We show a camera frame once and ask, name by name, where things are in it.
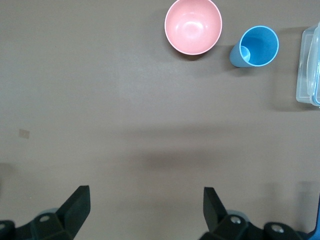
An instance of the screw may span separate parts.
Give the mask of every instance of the screw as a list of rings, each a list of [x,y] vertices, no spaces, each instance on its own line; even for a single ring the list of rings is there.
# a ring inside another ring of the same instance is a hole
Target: screw
[[[39,221],[40,221],[41,223],[43,223],[43,222],[45,222],[45,221],[48,221],[49,219],[50,219],[50,217],[46,215],[46,216],[42,216]]]
[[[282,228],[282,226],[279,226],[277,224],[273,224],[271,225],[271,228],[273,231],[275,231],[276,233],[280,233],[283,234],[285,232],[285,230]]]
[[[233,222],[234,224],[240,224],[241,223],[241,220],[240,218],[238,218],[237,216],[232,216],[230,218],[231,222]]]

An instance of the cup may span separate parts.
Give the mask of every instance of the cup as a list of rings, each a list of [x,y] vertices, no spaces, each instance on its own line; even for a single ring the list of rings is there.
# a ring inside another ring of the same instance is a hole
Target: cup
[[[229,59],[236,67],[262,67],[272,62],[279,51],[279,39],[267,26],[253,26],[240,38]]]

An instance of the container lid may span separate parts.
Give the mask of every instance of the container lid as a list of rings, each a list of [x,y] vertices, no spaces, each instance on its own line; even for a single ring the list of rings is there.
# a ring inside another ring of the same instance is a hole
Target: container lid
[[[313,105],[320,107],[320,22],[314,30],[306,63],[307,93]]]

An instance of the gray table surface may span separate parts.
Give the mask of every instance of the gray table surface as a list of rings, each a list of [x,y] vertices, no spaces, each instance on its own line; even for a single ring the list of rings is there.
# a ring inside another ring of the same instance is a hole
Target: gray table surface
[[[196,240],[208,186],[258,227],[314,228],[320,110],[295,91],[320,1],[216,0],[221,37],[193,57],[166,39],[173,2],[0,1],[0,219],[20,226],[90,185],[77,240]],[[278,56],[235,68],[254,25],[277,32]]]

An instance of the bowl rim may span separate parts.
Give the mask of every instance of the bowl rim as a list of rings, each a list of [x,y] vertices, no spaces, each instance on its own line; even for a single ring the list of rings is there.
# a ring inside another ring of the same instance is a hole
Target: bowl rim
[[[186,54],[186,55],[200,55],[200,54],[204,54],[205,52],[209,51],[210,49],[213,48],[214,45],[216,45],[216,43],[218,42],[220,36],[221,36],[221,33],[222,33],[222,25],[223,25],[223,22],[222,22],[222,17],[221,17],[221,13],[219,11],[219,8],[217,7],[217,5],[212,2],[211,0],[203,0],[203,1],[208,1],[210,2],[214,8],[216,9],[218,15],[219,15],[219,19],[220,19],[220,29],[219,29],[219,35],[218,37],[216,38],[215,42],[210,46],[208,47],[207,49],[205,49],[204,51],[201,51],[201,52],[196,52],[196,53],[190,53],[190,52],[185,52],[185,51],[182,51],[180,49],[178,49],[169,39],[169,36],[168,36],[168,33],[167,33],[167,18],[168,18],[168,15],[171,11],[171,9],[180,1],[188,1],[188,0],[176,0],[172,5],[171,7],[169,8],[169,10],[167,11],[166,15],[165,15],[165,19],[164,19],[164,32],[165,32],[165,36],[166,36],[166,39],[169,41],[169,43],[171,44],[171,46],[176,49],[177,51],[179,51],[180,53],[182,54]]]

